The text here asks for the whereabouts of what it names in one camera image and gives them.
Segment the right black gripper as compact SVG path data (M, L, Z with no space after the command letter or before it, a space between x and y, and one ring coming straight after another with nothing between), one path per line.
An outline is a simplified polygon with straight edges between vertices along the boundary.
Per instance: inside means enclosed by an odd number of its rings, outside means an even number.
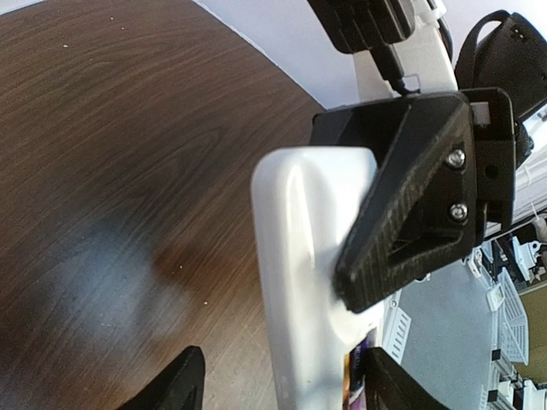
M314 146L367 148L373 183L343 241L333 288L362 313L412 281L468 255L513 225L517 133L500 88L467 89L317 114Z

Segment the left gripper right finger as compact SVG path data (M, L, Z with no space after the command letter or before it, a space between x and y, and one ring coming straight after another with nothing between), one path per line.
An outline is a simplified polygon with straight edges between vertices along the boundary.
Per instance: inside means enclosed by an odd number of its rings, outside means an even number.
M365 353L366 409L447 409L381 347Z

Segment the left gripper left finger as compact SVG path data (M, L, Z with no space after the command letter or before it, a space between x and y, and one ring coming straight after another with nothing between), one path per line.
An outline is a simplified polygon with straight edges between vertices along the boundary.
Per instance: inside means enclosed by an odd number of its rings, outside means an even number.
M188 346L119 409L202 409L204 381L203 351Z

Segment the purple battery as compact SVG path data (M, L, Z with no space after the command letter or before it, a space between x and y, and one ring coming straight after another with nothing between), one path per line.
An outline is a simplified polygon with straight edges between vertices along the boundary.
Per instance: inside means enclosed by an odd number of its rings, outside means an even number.
M344 357L344 383L343 383L343 409L366 409L365 395L365 354L368 348L375 346L377 342L377 330L372 329Z

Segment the white remote control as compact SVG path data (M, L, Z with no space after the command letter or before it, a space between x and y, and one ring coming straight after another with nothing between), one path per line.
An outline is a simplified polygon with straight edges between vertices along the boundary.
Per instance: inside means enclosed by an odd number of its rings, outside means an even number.
M352 313L335 295L338 255L377 169L371 150L278 149L251 181L277 405L340 409L345 359L379 328L383 303Z

